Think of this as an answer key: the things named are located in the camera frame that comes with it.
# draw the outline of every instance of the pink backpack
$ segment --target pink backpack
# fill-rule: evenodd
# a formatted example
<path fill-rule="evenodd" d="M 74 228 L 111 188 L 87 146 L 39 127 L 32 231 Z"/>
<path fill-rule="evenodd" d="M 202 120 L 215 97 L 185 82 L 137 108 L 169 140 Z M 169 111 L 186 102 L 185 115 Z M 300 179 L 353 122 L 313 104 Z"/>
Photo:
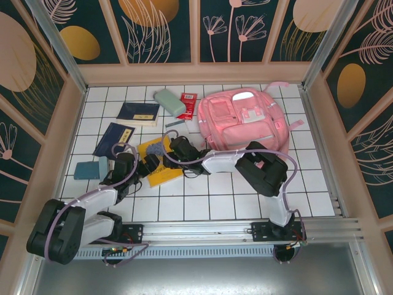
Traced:
<path fill-rule="evenodd" d="M 299 120 L 287 126 L 284 113 L 265 92 L 242 88 L 208 95 L 198 107 L 201 135 L 212 149 L 227 151 L 245 148 L 258 141 L 267 149 L 288 153 L 289 130 L 303 124 Z"/>

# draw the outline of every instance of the backpack strap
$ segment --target backpack strap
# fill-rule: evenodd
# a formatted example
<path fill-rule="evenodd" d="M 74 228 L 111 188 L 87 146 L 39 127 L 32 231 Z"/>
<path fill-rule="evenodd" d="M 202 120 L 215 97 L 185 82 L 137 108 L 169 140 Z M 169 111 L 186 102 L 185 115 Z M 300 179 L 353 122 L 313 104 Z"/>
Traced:
<path fill-rule="evenodd" d="M 289 83 L 288 82 L 281 82 L 281 81 L 272 82 L 269 85 L 267 85 L 265 87 L 265 89 L 263 89 L 262 91 L 268 90 L 269 87 L 279 87 L 279 86 L 288 87 Z"/>
<path fill-rule="evenodd" d="M 304 124 L 303 120 L 297 120 L 294 123 L 290 124 L 288 126 L 288 129 L 289 129 L 289 131 L 292 131 L 293 129 L 296 129 L 297 127 L 299 127 L 303 124 Z"/>

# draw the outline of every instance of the red snack package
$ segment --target red snack package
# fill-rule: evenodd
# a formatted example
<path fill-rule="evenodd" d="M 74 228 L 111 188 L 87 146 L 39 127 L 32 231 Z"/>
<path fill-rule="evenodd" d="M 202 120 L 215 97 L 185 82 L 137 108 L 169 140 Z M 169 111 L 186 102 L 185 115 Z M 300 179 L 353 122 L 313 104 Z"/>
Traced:
<path fill-rule="evenodd" d="M 196 93 L 182 93 L 180 100 L 185 104 L 185 112 L 177 117 L 178 119 L 192 120 L 197 96 Z"/>

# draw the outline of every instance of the gray metal floor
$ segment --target gray metal floor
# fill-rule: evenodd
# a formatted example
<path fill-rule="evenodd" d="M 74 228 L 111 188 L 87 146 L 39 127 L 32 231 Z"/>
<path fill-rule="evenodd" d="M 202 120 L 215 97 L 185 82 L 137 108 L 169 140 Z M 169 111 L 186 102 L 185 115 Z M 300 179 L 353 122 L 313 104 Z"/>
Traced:
<path fill-rule="evenodd" d="M 293 263 L 273 258 L 138 259 L 112 269 L 101 261 L 44 264 L 35 295 L 358 295 L 347 245 L 310 245 Z"/>

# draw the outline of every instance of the yellow notebook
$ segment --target yellow notebook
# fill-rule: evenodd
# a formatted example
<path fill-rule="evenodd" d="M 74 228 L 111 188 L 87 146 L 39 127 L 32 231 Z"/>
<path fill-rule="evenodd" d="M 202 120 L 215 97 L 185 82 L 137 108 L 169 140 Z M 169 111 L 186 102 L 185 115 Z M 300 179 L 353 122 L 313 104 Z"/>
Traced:
<path fill-rule="evenodd" d="M 146 149 L 148 146 L 150 146 L 153 143 L 158 143 L 160 141 L 161 141 L 161 137 L 157 138 L 155 140 L 150 140 L 146 143 L 140 144 L 138 146 L 138 152 L 139 152 L 140 159 L 143 159 L 146 156 Z M 165 145 L 165 150 L 167 152 L 171 151 L 171 149 L 169 148 L 169 138 L 167 136 L 164 139 L 164 145 Z M 166 168 L 163 165 L 162 157 L 160 157 L 159 155 L 157 157 L 160 159 L 159 166 L 157 167 L 156 170 L 154 170 L 154 172 L 152 174 L 147 176 L 147 179 L 149 180 L 149 183 L 150 183 L 150 187 L 159 186 L 160 184 L 163 184 L 167 181 L 170 181 L 172 179 L 178 178 L 183 175 L 183 171 L 181 169 Z"/>

